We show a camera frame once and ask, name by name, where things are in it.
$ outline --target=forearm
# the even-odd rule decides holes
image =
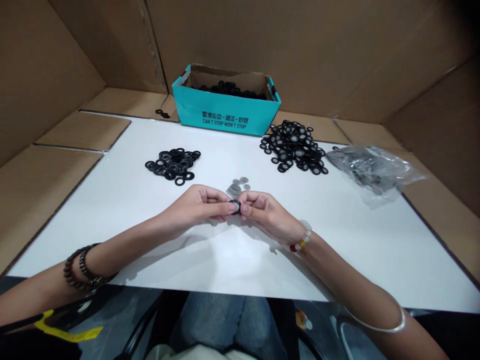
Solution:
[[[312,233],[305,261],[337,300],[364,323],[393,329],[401,322],[397,302],[381,287],[350,266],[320,236]],[[405,310],[405,328],[397,333],[364,329],[389,359],[444,359],[432,337]]]
[[[109,277],[169,240],[158,222],[144,221],[88,251],[88,270],[95,276]],[[64,277],[65,261],[26,279],[0,296],[0,326],[40,314],[85,297],[88,292],[70,287]],[[77,256],[72,265],[77,281],[87,283]]]

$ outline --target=plastic bag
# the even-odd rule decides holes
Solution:
[[[404,186],[427,178],[408,161],[376,146],[347,146],[326,157],[360,186],[362,200],[371,208],[395,201]]]

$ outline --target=jeans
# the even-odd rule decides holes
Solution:
[[[267,299],[191,292],[173,327],[170,346],[203,344],[224,354],[237,349],[261,360],[287,359]]]

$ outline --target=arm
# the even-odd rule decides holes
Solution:
[[[237,207],[223,192],[192,185],[170,207],[92,248],[86,255],[88,269],[96,276],[110,277],[161,244],[178,238],[206,218],[225,222]],[[88,293],[69,287],[61,262],[26,279],[0,296],[0,326],[26,319],[85,297]],[[73,262],[78,281],[88,282]]]
[[[305,235],[300,221],[273,196],[246,191],[238,199],[243,220],[284,245],[298,244]],[[338,301],[364,323],[380,329],[397,327],[402,315],[397,302],[381,287],[350,266],[316,233],[304,247],[303,259]],[[447,359],[435,340],[405,310],[405,327],[384,333],[364,327],[365,333],[389,359]]]

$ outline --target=yellow tape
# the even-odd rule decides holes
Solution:
[[[35,322],[35,326],[40,330],[42,330],[45,334],[52,335],[54,337],[63,339],[70,343],[79,343],[85,340],[95,339],[104,328],[103,326],[99,326],[99,327],[93,328],[92,330],[81,332],[79,334],[71,334],[69,332],[66,332],[54,327],[50,327],[45,323],[45,319],[51,317],[53,313],[54,313],[53,310],[45,311],[43,313],[43,318]]]

